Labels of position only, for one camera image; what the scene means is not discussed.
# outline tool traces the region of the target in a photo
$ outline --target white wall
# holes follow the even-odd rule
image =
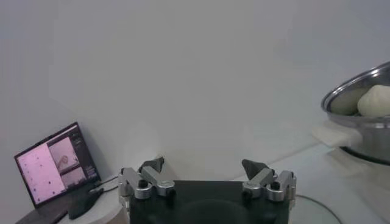
[[[103,177],[181,178],[314,144],[322,96],[389,60],[385,0],[0,1],[0,217],[32,209],[12,156],[78,120]]]

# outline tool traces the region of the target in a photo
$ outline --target laptop screen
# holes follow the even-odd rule
[[[100,179],[77,123],[15,156],[34,205]]]

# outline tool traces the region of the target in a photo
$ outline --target dough ball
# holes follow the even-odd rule
[[[375,85],[358,102],[362,116],[382,117],[390,115],[390,86]]]

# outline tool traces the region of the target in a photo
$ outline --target black cable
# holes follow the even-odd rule
[[[106,180],[105,182],[101,182],[101,183],[97,184],[97,185],[95,186],[95,188],[100,187],[100,186],[102,186],[103,184],[108,183],[108,182],[110,182],[110,181],[112,181],[112,180],[115,180],[116,178],[118,178],[118,176],[115,176],[115,177],[113,177],[113,178],[111,178],[111,179],[109,179],[109,180]]]
[[[314,202],[314,203],[317,203],[317,204],[321,205],[321,206],[324,207],[326,210],[328,210],[328,212],[330,212],[340,224],[342,224],[341,219],[340,219],[340,218],[339,218],[339,217],[338,217],[338,216],[337,216],[337,215],[336,215],[328,206],[324,205],[323,203],[321,203],[321,202],[319,202],[319,201],[317,201],[317,200],[315,200],[315,199],[313,199],[313,198],[311,198],[311,197],[307,197],[307,196],[300,195],[300,194],[297,194],[296,196],[297,196],[297,197],[301,197],[301,198],[305,198],[305,199],[307,199],[307,200],[309,200],[309,201],[312,201],[312,202]]]
[[[115,190],[115,189],[117,189],[117,188],[118,188],[118,186],[115,186],[115,187],[110,188],[110,189],[108,189],[108,190],[104,190],[103,193],[113,191],[113,190]]]

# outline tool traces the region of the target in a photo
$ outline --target stainless steel pot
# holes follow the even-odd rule
[[[374,85],[390,86],[390,62],[372,68],[330,91],[321,102],[329,119],[357,131],[361,138],[347,150],[390,164],[390,116],[362,117],[357,110],[360,97]]]

